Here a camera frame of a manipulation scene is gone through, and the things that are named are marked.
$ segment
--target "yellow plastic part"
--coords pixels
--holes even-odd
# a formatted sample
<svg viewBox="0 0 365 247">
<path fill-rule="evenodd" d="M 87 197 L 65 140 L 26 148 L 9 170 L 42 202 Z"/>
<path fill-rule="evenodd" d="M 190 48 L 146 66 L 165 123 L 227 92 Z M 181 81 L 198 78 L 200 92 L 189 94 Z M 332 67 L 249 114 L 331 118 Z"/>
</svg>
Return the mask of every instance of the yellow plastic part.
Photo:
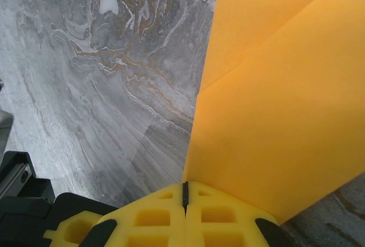
<svg viewBox="0 0 365 247">
<path fill-rule="evenodd" d="M 83 211 L 62 221 L 56 231 L 46 230 L 43 238 L 51 239 L 50 247 L 76 247 L 102 216 Z"/>
<path fill-rule="evenodd" d="M 99 220 L 115 219 L 117 227 L 105 247 L 183 247 L 185 213 L 181 184 L 136 200 Z"/>
<path fill-rule="evenodd" d="M 242 1 L 243 12 L 248 0 L 232 1 L 235 7 Z M 263 9 L 278 4 L 251 1 Z M 234 69 L 215 74 L 219 80 L 207 76 L 215 82 L 205 89 L 203 83 L 198 95 L 184 172 L 184 181 L 213 186 L 280 223 L 365 171 L 364 2 L 307 2 Z M 214 20 L 229 3 L 218 0 Z M 231 55 L 214 57 L 209 49 L 204 74 L 225 71 L 232 56 L 237 61 L 235 54 L 247 50 L 250 43 L 229 43 L 217 33 L 236 37 L 248 21 L 235 15 L 224 25 L 213 21 L 209 48 Z"/>
<path fill-rule="evenodd" d="M 186 247 L 269 247 L 255 224 L 257 218 L 277 224 L 268 213 L 235 197 L 189 182 Z"/>
<path fill-rule="evenodd" d="M 201 183 L 189 183 L 189 205 L 182 206 L 176 184 L 102 217 L 117 227 L 106 247 L 269 247 L 255 224 L 269 214 Z"/>
</svg>

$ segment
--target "orange paper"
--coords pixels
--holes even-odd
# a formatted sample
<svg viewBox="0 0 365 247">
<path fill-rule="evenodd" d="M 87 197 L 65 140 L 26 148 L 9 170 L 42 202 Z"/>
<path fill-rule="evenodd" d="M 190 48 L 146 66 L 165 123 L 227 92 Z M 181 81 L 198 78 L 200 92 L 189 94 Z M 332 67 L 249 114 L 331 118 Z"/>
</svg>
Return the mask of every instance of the orange paper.
<svg viewBox="0 0 365 247">
<path fill-rule="evenodd" d="M 365 4 L 250 1 L 217 0 L 184 180 L 282 223 L 365 171 Z"/>
</svg>

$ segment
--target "black plastic part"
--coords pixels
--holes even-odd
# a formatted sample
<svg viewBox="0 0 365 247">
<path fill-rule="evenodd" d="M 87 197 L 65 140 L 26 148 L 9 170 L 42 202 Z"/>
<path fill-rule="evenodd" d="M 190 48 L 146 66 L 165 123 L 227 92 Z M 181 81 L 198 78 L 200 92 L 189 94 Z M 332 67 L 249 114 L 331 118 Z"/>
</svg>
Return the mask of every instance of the black plastic part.
<svg viewBox="0 0 365 247">
<path fill-rule="evenodd" d="M 41 197 L 53 203 L 55 193 L 49 179 L 39 179 L 31 176 L 18 194 L 18 197 Z"/>
<path fill-rule="evenodd" d="M 275 223 L 264 218 L 257 218 L 255 222 L 270 247 L 294 247 L 289 236 Z"/>
<path fill-rule="evenodd" d="M 19 197 L 42 197 L 52 203 L 55 200 L 52 184 L 49 179 L 39 179 L 27 152 L 8 151 L 4 154 L 0 165 L 0 181 L 3 181 L 11 170 L 19 163 L 28 164 L 32 175 L 19 192 Z"/>
<path fill-rule="evenodd" d="M 185 216 L 186 212 L 188 210 L 189 205 L 189 183 L 186 181 L 182 184 L 182 207 L 184 207 L 185 210 Z"/>
<path fill-rule="evenodd" d="M 72 193 L 63 193 L 57 197 L 47 216 L 47 229 L 57 230 L 58 224 L 82 211 L 104 216 L 116 210 L 116 207 L 100 203 Z"/>
<path fill-rule="evenodd" d="M 37 246 L 51 204 L 44 199 L 4 197 L 0 200 L 0 246 Z"/>
<path fill-rule="evenodd" d="M 79 247 L 104 247 L 117 226 L 116 220 L 105 220 L 95 225 Z"/>
<path fill-rule="evenodd" d="M 54 201 L 50 180 L 36 178 L 26 152 L 10 151 L 4 154 L 0 181 L 19 163 L 29 164 L 32 176 L 17 197 L 0 199 L 1 247 L 49 247 L 51 240 L 43 238 L 44 232 L 57 230 L 60 222 L 85 210 L 105 215 L 117 209 L 72 193 L 64 193 Z"/>
</svg>

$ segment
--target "marble floor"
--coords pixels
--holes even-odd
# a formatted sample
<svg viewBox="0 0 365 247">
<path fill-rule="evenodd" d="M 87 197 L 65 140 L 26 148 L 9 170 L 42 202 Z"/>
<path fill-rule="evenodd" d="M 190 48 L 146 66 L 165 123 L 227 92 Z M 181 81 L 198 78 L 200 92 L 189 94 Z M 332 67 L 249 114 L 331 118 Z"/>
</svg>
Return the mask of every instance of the marble floor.
<svg viewBox="0 0 365 247">
<path fill-rule="evenodd" d="M 182 177 L 215 0 L 0 0 L 7 149 L 56 194 L 122 206 Z M 365 246 L 365 176 L 286 229 Z"/>
</svg>

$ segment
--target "gray metal piece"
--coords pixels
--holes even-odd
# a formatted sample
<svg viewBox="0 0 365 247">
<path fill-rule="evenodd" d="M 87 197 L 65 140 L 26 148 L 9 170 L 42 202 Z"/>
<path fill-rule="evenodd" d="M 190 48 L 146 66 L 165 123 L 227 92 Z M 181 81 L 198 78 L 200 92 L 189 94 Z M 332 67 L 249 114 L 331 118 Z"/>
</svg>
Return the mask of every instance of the gray metal piece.
<svg viewBox="0 0 365 247">
<path fill-rule="evenodd" d="M 29 164 L 19 163 L 0 182 L 0 199 L 6 196 L 16 197 L 32 176 Z"/>
<path fill-rule="evenodd" d="M 9 138 L 14 117 L 12 114 L 0 110 L 0 163 L 2 162 L 7 139 Z"/>
</svg>

